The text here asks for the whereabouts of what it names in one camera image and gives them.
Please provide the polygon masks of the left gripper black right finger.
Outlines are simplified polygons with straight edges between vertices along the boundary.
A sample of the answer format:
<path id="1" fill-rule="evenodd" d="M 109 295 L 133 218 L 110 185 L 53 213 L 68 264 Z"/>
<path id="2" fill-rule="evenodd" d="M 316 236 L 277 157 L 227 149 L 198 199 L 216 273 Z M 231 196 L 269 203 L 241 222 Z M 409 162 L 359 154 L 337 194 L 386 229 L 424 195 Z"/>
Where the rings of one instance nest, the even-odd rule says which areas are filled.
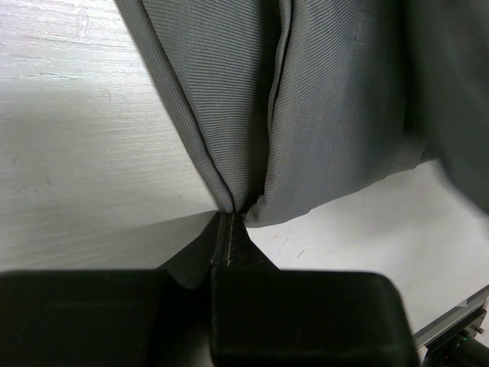
<path id="1" fill-rule="evenodd" d="M 280 270 L 219 213 L 210 267 L 216 366 L 416 366 L 399 291 L 365 271 Z"/>

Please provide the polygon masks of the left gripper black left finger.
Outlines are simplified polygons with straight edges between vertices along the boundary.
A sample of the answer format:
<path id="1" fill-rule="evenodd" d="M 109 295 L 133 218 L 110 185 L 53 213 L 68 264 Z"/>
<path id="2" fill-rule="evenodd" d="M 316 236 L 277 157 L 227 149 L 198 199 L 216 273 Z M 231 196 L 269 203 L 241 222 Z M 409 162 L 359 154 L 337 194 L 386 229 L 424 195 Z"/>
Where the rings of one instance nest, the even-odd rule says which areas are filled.
<path id="1" fill-rule="evenodd" d="M 3 366 L 159 366 L 209 315 L 209 268 L 223 224 L 151 270 L 32 270 L 1 275 Z"/>

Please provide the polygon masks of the grey pleated skirt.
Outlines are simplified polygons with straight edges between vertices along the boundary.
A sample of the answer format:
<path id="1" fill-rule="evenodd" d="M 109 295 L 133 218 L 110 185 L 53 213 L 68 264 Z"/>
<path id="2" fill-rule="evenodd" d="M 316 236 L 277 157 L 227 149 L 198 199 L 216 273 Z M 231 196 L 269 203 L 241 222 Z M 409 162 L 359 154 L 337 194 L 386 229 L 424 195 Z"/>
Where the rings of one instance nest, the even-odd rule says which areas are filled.
<path id="1" fill-rule="evenodd" d="M 286 222 L 436 159 L 488 209 L 486 1 L 120 1 L 219 207 Z"/>

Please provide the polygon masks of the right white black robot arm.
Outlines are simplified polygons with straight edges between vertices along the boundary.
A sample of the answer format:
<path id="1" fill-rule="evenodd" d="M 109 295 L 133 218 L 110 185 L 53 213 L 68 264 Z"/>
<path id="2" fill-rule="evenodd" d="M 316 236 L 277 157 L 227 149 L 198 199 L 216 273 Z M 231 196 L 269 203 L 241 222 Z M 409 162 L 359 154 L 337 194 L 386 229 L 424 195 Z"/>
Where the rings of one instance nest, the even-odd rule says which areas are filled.
<path id="1" fill-rule="evenodd" d="M 486 314 L 479 307 L 434 339 L 426 346 L 421 366 L 488 367 L 488 348 L 475 339 L 484 331 L 481 324 Z"/>

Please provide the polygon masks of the silver aluminium front rail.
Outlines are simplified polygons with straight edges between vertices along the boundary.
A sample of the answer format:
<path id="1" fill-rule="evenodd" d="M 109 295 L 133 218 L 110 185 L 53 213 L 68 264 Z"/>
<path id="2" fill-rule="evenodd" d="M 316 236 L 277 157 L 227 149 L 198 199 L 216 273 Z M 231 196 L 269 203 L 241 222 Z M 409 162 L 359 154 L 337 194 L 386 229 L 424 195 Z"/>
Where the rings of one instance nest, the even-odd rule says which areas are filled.
<path id="1" fill-rule="evenodd" d="M 482 307 L 488 298 L 488 289 L 488 285 L 483 287 L 467 299 L 463 300 L 460 304 L 414 333 L 413 338 L 416 348 L 419 349 L 423 346 L 427 346 L 457 322 L 463 320 L 475 310 Z"/>

